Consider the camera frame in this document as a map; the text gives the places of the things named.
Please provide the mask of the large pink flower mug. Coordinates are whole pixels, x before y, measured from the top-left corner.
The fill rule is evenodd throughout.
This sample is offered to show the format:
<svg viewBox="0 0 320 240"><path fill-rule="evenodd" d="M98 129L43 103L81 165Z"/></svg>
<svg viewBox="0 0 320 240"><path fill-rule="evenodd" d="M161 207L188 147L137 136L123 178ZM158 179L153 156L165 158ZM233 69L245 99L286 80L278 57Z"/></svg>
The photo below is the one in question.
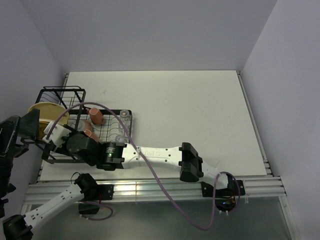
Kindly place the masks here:
<svg viewBox="0 0 320 240"><path fill-rule="evenodd" d="M96 141L97 143L101 143L100 138L99 138L98 135L95 134L93 131L91 131L91 130L89 130L89 129L85 129L85 130L83 131L83 133L84 133L87 137L89 137L89 138L93 139L94 141Z"/></svg>

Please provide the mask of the cream plate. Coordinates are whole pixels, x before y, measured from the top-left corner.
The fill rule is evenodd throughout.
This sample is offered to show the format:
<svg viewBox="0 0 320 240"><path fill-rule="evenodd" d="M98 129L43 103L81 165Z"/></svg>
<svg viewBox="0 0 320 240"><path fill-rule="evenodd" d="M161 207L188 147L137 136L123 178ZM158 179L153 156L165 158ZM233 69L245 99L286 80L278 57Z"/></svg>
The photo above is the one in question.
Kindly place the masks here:
<svg viewBox="0 0 320 240"><path fill-rule="evenodd" d="M66 110L62 105L53 102L38 102L28 109L28 113L33 109L39 110L39 122L54 122Z"/></svg>
<svg viewBox="0 0 320 240"><path fill-rule="evenodd" d="M44 118L39 119L39 123L40 123L40 124L46 124L46 125L48 125L50 122L51 122L50 119L44 119Z"/></svg>

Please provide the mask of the small pink mug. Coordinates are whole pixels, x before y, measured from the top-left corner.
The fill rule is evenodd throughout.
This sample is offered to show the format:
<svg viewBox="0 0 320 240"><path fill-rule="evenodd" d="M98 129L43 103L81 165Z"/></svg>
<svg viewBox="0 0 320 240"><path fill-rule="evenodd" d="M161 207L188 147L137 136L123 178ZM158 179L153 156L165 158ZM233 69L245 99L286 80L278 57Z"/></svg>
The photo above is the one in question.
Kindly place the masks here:
<svg viewBox="0 0 320 240"><path fill-rule="evenodd" d="M87 110L91 122L96 126L101 126L104 123L104 115L98 108L90 108Z"/></svg>

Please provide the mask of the clear glass cup front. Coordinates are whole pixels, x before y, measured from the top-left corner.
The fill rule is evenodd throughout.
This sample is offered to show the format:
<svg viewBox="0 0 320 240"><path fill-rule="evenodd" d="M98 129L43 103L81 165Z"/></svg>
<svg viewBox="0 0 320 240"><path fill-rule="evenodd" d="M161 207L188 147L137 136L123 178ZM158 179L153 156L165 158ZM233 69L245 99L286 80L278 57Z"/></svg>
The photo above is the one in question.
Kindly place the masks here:
<svg viewBox="0 0 320 240"><path fill-rule="evenodd" d="M115 136L114 141L117 142L117 143L126 143L127 139L126 139L125 136L118 134L118 135Z"/></svg>

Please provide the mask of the clear glass cup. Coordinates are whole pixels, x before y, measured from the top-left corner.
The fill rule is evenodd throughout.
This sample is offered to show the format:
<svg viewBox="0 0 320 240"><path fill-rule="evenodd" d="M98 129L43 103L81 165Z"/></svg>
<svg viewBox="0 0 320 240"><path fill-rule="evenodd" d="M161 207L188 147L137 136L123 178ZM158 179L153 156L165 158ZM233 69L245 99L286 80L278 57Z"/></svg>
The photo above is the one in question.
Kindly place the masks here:
<svg viewBox="0 0 320 240"><path fill-rule="evenodd" d="M115 136L114 141L117 142L117 143L126 143L127 139L126 139L125 136L118 134L118 135Z"/></svg>
<svg viewBox="0 0 320 240"><path fill-rule="evenodd" d="M119 116L123 123L129 123L131 121L131 112L128 109L122 109Z"/></svg>
<svg viewBox="0 0 320 240"><path fill-rule="evenodd" d="M124 122L123 124L119 123L118 124L118 131L120 134L125 135L126 131L130 132L130 123L129 122Z"/></svg>

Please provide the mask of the black yellow ornate plate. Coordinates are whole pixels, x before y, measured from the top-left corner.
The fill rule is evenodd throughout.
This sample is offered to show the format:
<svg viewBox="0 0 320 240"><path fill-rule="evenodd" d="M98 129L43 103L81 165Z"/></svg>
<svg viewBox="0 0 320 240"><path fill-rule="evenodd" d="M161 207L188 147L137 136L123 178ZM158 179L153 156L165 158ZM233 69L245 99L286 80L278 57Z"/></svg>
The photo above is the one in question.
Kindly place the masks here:
<svg viewBox="0 0 320 240"><path fill-rule="evenodd" d="M41 124L39 123L39 135L38 140L43 141L43 138L45 137L45 129L47 128L48 124Z"/></svg>

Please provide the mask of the patterned pink ceramic bowl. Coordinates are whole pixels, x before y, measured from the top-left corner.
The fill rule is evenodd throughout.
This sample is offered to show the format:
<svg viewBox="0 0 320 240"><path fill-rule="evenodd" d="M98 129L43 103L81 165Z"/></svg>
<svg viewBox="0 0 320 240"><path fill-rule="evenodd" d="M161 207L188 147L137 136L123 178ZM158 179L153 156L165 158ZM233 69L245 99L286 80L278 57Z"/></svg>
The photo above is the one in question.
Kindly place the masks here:
<svg viewBox="0 0 320 240"><path fill-rule="evenodd" d="M92 131L93 126L89 121L87 121L85 119L80 119L78 122L78 125L75 129L79 132Z"/></svg>

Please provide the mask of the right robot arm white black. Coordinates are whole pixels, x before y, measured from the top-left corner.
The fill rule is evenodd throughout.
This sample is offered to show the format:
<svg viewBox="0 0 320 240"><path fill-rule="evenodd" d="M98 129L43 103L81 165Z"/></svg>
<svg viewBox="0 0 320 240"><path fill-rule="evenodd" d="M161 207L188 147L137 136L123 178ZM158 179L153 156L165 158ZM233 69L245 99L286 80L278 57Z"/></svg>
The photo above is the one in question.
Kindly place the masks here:
<svg viewBox="0 0 320 240"><path fill-rule="evenodd" d="M210 196L208 191L214 186L215 196L220 198L243 193L234 177L206 163L188 142L169 148L141 147L124 142L97 142L79 131L51 134L43 140L56 153L76 157L97 169L115 171L151 166L174 171L185 183L201 182L206 196Z"/></svg>

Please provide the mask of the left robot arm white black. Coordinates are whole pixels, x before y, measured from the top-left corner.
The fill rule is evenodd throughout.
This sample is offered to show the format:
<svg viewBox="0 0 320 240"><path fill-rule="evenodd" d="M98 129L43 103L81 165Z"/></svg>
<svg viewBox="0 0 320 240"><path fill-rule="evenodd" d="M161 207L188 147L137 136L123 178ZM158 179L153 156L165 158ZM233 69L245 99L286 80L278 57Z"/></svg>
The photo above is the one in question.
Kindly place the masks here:
<svg viewBox="0 0 320 240"><path fill-rule="evenodd" d="M78 201L96 197L98 185L88 173L81 173L65 190L38 208L25 203L29 185L24 183L20 205L7 215L7 205L16 193L11 182L14 159L29 151L29 145L18 143L18 138L36 140L40 134L40 110L34 109L24 116L12 115L0 123L0 238L2 240L30 240L48 220Z"/></svg>

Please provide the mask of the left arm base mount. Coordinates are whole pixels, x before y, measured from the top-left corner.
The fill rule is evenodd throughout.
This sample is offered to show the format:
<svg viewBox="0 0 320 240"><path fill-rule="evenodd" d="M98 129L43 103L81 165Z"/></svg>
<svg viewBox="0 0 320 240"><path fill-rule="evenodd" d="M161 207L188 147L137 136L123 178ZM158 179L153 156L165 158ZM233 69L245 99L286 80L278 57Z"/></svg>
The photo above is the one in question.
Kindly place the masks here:
<svg viewBox="0 0 320 240"><path fill-rule="evenodd" d="M111 201L114 195L114 185L113 184L99 184L96 190L86 197L84 201L97 202L102 204L103 201ZM99 210L102 209L101 206L93 205L89 203L80 202L78 204L78 213L83 217L93 217Z"/></svg>

